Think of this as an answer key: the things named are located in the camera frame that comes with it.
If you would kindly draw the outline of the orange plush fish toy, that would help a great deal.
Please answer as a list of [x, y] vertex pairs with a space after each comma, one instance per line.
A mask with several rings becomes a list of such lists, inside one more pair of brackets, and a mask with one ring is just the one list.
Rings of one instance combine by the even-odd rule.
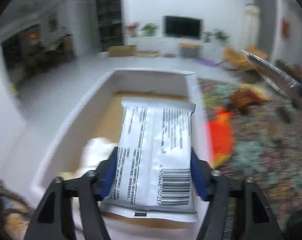
[[211, 166], [217, 169], [230, 159], [234, 150], [232, 113], [225, 108], [215, 109], [215, 118], [206, 122], [205, 127], [210, 133], [211, 140]]

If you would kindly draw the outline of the white printed snack packet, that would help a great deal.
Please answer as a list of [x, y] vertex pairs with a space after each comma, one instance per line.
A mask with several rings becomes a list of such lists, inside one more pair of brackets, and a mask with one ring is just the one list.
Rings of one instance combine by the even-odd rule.
[[101, 209], [123, 217], [198, 221], [191, 179], [190, 102], [123, 98], [117, 167]]

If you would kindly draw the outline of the brown knitted hat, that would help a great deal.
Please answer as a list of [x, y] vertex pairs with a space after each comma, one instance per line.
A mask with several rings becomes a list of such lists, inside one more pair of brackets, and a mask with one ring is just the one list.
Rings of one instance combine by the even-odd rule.
[[231, 103], [241, 114], [247, 115], [250, 106], [260, 106], [267, 102], [266, 99], [260, 97], [257, 93], [250, 89], [237, 90], [229, 96]]

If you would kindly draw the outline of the silver foil packet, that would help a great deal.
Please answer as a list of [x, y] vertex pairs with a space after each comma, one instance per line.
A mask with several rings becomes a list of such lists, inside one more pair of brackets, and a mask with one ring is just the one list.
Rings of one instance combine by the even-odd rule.
[[299, 95], [298, 89], [301, 86], [289, 74], [283, 70], [270, 64], [268, 61], [242, 50], [244, 57], [247, 61], [256, 69], [256, 71], [280, 94], [284, 94], [286, 97], [290, 97], [295, 100], [302, 101], [302, 97]]

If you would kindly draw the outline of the patterned woven tablecloth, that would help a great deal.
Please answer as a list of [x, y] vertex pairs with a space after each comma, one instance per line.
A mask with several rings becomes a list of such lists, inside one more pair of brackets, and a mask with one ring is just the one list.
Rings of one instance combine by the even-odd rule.
[[[198, 79], [208, 121], [222, 107], [233, 115], [234, 150], [222, 174], [252, 178], [263, 190], [285, 239], [302, 239], [302, 112], [281, 95], [247, 83]], [[247, 115], [229, 96], [250, 89], [267, 100]]]

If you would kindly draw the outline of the orange lounge chair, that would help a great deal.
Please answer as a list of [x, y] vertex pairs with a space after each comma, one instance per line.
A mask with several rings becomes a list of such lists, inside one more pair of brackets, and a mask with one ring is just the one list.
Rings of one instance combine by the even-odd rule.
[[[246, 51], [252, 53], [263, 60], [268, 59], [268, 53], [260, 50], [255, 45], [249, 45], [246, 47]], [[223, 51], [224, 60], [229, 62], [235, 70], [251, 71], [253, 66], [247, 61], [244, 54], [240, 51], [236, 51], [233, 47], [227, 46]]]

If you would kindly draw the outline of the purple floor mat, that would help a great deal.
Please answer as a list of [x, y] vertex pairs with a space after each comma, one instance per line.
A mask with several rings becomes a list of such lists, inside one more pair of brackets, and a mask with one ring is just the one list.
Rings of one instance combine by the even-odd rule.
[[201, 64], [203, 66], [208, 66], [208, 67], [216, 67], [216, 63], [214, 61], [202, 58], [202, 59], [195, 59], [195, 62], [198, 64]]

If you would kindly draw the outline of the brown cardboard box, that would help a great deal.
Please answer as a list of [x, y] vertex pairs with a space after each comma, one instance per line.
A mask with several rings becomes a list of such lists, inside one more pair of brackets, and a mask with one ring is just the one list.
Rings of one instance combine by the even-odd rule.
[[112, 46], [109, 47], [110, 57], [130, 57], [136, 53], [136, 45]]

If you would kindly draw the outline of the small wooden coffee table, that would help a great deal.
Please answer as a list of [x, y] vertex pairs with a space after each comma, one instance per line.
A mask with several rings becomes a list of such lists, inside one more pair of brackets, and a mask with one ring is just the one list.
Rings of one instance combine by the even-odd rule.
[[198, 59], [201, 57], [202, 46], [198, 44], [180, 43], [179, 55], [183, 58]]

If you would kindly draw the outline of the green potted plant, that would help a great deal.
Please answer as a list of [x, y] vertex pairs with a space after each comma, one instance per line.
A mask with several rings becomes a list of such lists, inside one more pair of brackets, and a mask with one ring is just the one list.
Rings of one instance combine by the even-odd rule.
[[229, 42], [229, 34], [223, 30], [217, 29], [213, 33], [214, 38], [219, 42], [221, 46], [226, 46]]
[[155, 36], [156, 31], [159, 29], [159, 26], [154, 23], [147, 23], [142, 28], [144, 36]]

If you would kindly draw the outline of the white tv console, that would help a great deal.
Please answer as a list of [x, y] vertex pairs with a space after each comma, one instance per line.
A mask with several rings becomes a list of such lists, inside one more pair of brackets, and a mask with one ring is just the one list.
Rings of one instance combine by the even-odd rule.
[[179, 54], [180, 43], [200, 46], [200, 56], [211, 60], [218, 60], [223, 57], [224, 47], [212, 40], [211, 43], [205, 43], [203, 40], [176, 38], [167, 36], [143, 36], [126, 37], [125, 45], [135, 45], [137, 50], [156, 50], [163, 54]]

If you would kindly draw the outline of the black television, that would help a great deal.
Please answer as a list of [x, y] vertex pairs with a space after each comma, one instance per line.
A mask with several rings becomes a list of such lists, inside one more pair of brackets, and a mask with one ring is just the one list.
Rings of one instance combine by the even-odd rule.
[[203, 20], [198, 18], [164, 16], [164, 35], [177, 38], [199, 40], [202, 34]]

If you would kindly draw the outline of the white standing air conditioner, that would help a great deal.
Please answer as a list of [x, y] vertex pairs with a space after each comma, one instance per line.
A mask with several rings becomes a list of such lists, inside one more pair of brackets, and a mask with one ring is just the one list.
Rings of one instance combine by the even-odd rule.
[[260, 30], [260, 8], [253, 3], [245, 6], [244, 47], [257, 45]]

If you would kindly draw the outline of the green potted plant left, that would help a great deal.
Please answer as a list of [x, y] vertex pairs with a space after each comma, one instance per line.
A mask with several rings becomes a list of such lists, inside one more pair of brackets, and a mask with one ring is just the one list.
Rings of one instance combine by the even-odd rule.
[[155, 36], [156, 31], [159, 29], [159, 26], [154, 23], [147, 23], [142, 28], [144, 36]]

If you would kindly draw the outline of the black glass display cabinet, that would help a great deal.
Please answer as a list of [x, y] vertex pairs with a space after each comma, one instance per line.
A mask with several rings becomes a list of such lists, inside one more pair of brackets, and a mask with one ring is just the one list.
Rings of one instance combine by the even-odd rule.
[[96, 0], [98, 30], [103, 51], [123, 44], [121, 9], [121, 0]]

